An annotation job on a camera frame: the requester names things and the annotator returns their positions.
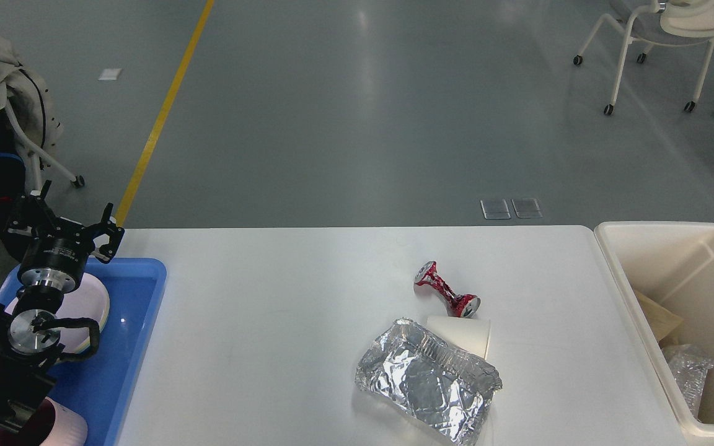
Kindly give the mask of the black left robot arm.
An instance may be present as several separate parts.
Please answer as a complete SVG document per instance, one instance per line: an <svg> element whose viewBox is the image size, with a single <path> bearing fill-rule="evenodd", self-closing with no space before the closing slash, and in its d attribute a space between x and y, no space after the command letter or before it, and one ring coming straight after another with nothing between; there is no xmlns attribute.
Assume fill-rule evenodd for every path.
<svg viewBox="0 0 714 446"><path fill-rule="evenodd" d="M46 203L51 183L15 201L6 230L29 238L17 279L16 307L0 303L0 428L17 434L56 385L58 362L87 361L99 350L101 328L90 317L60 317L63 297L79 288L93 256L107 265L125 231L112 215L82 225L58 217Z"/></svg>

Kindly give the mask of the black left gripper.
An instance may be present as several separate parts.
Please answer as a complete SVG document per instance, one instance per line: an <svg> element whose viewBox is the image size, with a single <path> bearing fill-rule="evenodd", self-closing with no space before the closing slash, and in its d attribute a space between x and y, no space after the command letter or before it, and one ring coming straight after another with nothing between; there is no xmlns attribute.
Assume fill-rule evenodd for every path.
<svg viewBox="0 0 714 446"><path fill-rule="evenodd" d="M51 286L67 294L81 285L88 257L107 265L116 256L125 229L112 216L113 203L107 203L101 220L81 229L81 241L62 237L59 218L46 203L51 183L45 180L40 190L17 198L5 233L32 239L17 273L22 285Z"/></svg>

